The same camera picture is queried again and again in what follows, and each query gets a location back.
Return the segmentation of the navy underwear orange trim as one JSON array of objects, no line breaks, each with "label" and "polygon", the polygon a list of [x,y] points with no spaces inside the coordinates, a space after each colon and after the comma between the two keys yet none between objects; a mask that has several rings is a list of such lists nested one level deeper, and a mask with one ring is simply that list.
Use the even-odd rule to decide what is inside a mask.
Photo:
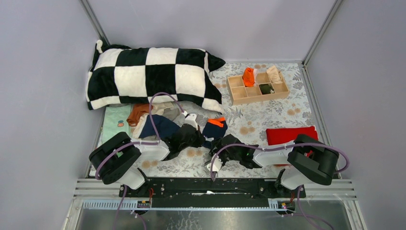
[{"label": "navy underwear orange trim", "polygon": [[210,149],[212,147],[212,141],[222,138],[227,129],[228,125],[224,117],[209,118],[202,132],[202,135],[205,137],[203,147]]}]

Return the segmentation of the wooden compartment organizer box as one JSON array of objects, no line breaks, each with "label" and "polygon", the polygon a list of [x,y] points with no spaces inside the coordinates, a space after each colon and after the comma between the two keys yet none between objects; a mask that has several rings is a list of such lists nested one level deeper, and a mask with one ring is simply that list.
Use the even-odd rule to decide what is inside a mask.
[{"label": "wooden compartment organizer box", "polygon": [[[265,102],[277,99],[285,99],[290,94],[286,81],[279,70],[278,74],[282,83],[271,82],[266,72],[257,75],[257,85],[246,87],[243,83],[242,75],[231,76],[226,80],[232,105],[249,104],[256,102]],[[268,94],[263,94],[260,85],[267,84],[273,89]]]}]

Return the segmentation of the orange underwear white trim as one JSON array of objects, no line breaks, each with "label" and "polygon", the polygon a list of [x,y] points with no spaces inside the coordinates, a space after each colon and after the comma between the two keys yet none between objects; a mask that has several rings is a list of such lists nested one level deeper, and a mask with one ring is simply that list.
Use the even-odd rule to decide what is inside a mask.
[{"label": "orange underwear white trim", "polygon": [[246,68],[242,75],[242,80],[245,87],[253,87],[256,83],[257,70]]}]

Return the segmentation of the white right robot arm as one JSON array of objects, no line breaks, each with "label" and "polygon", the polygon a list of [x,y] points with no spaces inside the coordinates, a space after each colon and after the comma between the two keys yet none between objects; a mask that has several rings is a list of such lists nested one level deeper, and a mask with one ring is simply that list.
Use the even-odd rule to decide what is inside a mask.
[{"label": "white right robot arm", "polygon": [[212,142],[210,154],[205,166],[212,178],[228,161],[237,161],[248,169],[288,165],[274,185],[275,193],[281,197],[287,197],[304,184],[331,185],[340,157],[338,149],[305,134],[299,134],[293,141],[263,147],[227,135]]}]

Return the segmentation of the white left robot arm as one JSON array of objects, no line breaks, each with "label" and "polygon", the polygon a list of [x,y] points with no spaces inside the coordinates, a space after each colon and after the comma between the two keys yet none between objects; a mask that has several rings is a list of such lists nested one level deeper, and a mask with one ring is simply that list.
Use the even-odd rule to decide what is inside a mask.
[{"label": "white left robot arm", "polygon": [[174,134],[162,140],[131,139],[120,132],[89,155],[96,169],[95,178],[104,184],[126,185],[137,197],[148,192],[147,177],[134,166],[137,160],[169,161],[188,147],[199,148],[205,142],[200,128],[184,124]]}]

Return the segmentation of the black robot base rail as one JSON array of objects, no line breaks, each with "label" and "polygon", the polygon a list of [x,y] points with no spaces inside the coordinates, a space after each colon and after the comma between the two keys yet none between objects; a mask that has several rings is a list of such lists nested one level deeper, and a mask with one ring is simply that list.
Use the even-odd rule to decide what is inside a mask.
[{"label": "black robot base rail", "polygon": [[120,187],[119,197],[165,200],[214,200],[226,199],[284,199],[292,201],[297,195],[306,196],[305,191],[289,190],[278,185],[273,179],[223,178],[212,181],[210,178],[168,178],[152,177],[140,188],[133,190]]}]

